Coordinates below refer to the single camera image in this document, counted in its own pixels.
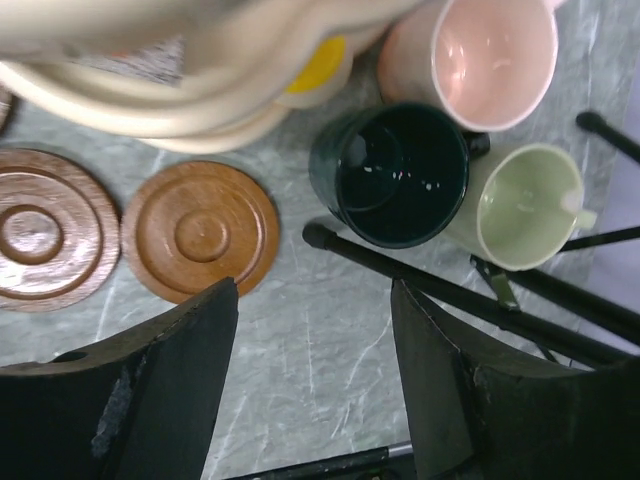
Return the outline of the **dark green teacup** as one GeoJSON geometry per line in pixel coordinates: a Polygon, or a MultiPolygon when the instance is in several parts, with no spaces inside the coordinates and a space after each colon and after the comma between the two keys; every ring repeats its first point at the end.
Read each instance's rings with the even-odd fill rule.
{"type": "Polygon", "coordinates": [[[309,179],[320,202],[363,240],[406,249],[440,234],[466,195],[486,132],[416,102],[341,115],[316,136],[309,179]]]}

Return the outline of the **brown wooden coaster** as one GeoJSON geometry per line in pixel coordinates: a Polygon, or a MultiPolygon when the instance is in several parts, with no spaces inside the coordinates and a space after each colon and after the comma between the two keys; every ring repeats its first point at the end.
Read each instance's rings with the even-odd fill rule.
{"type": "Polygon", "coordinates": [[[2,308],[73,305],[102,286],[119,256],[116,205],[87,170],[49,152],[2,150],[2,308]]]}
{"type": "Polygon", "coordinates": [[[273,266],[275,204],[251,176],[213,161],[188,161],[150,177],[122,217],[122,249],[152,293],[181,303],[230,277],[240,294],[273,266]]]}

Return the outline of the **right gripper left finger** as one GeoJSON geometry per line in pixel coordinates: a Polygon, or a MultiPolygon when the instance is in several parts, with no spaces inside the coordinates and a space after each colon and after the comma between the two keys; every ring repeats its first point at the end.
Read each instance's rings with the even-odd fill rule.
{"type": "Polygon", "coordinates": [[[199,478],[237,323],[227,278],[105,340],[3,367],[2,477],[199,478]]]}

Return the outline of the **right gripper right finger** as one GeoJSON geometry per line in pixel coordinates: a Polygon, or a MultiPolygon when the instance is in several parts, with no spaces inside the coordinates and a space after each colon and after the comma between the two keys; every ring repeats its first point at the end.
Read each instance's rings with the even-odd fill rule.
{"type": "Polygon", "coordinates": [[[421,479],[635,479],[639,362],[592,371],[517,350],[404,281],[394,340],[421,479]]]}

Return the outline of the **white toy cake slice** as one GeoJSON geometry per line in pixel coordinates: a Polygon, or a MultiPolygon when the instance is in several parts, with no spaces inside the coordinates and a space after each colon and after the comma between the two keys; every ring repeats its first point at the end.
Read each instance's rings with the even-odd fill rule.
{"type": "Polygon", "coordinates": [[[174,86],[183,78],[185,40],[176,36],[126,53],[70,57],[75,65],[174,86]]]}

